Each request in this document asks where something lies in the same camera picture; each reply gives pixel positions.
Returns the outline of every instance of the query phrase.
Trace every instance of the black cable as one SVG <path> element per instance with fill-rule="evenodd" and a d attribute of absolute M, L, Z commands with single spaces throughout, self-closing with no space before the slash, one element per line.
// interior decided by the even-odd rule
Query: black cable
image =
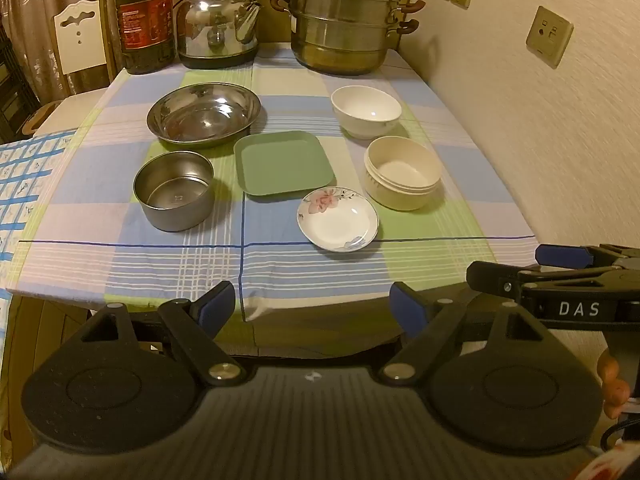
<path fill-rule="evenodd" d="M 632 426 L 637 426 L 638 424 L 640 424 L 640 417 L 638 417 L 638 418 L 628 418 L 627 420 L 624 420 L 623 422 L 619 422 L 617 424 L 614 424 L 613 426 L 611 426 L 607 431 L 605 431 L 602 434 L 602 438 L 600 439 L 600 447 L 602 448 L 603 451 L 608 451 L 611 448 L 609 447 L 609 444 L 607 443 L 607 440 L 609 440 L 609 437 L 611 435 L 613 435 L 617 431 L 626 430 L 626 428 L 631 428 Z"/>

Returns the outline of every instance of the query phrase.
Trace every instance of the metal screw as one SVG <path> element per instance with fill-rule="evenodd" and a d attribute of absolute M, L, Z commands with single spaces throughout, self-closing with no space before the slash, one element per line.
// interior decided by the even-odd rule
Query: metal screw
<path fill-rule="evenodd" d="M 415 368 L 407 363 L 393 363 L 385 366 L 385 369 L 382 371 L 387 377 L 395 379 L 396 381 L 410 379 L 415 375 Z"/>
<path fill-rule="evenodd" d="M 241 373 L 242 370 L 240 367 L 232 363 L 220 363 L 209 368 L 209 375 L 214 379 L 219 379 L 221 381 L 235 379 Z"/>

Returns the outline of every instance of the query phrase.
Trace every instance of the floral plate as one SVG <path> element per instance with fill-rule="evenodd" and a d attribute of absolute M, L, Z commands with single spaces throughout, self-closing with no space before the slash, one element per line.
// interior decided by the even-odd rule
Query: floral plate
<path fill-rule="evenodd" d="M 305 196 L 298 207 L 298 225 L 309 241 L 334 253 L 351 253 L 371 243 L 378 215 L 360 193 L 323 187 Z"/>

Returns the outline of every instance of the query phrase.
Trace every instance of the brown handle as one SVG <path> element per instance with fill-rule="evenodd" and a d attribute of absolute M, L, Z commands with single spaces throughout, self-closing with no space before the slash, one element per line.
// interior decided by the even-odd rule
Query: brown handle
<path fill-rule="evenodd" d="M 396 31 L 398 34 L 411 34 L 418 30 L 420 22 L 418 20 L 409 20 L 408 22 L 400 22 L 398 23 L 398 30 Z"/>
<path fill-rule="evenodd" d="M 286 2 L 287 5 L 289 5 L 291 0 L 269 0 L 269 3 L 271 4 L 271 7 L 273 7 L 273 9 L 277 10 L 278 12 L 289 12 L 289 9 L 281 4 L 282 1 Z"/>
<path fill-rule="evenodd" d="M 404 12 L 405 14 L 411 14 L 412 12 L 418 12 L 419 10 L 423 10 L 426 3 L 422 0 L 418 0 L 414 4 L 401 4 L 398 7 L 400 12 Z"/>
<path fill-rule="evenodd" d="M 49 118 L 60 104 L 62 104 L 62 100 L 53 101 L 41 107 L 24 123 L 22 134 L 25 137 L 31 137 L 35 134 L 37 129 L 42 126 L 42 123 Z"/>

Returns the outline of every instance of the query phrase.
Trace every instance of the green plastic plate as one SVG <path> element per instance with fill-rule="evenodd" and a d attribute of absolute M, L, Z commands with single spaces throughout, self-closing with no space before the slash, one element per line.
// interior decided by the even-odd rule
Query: green plastic plate
<path fill-rule="evenodd" d="M 320 141 L 307 132 L 249 135 L 234 153 L 238 184 L 250 195 L 317 189 L 334 179 Z"/>

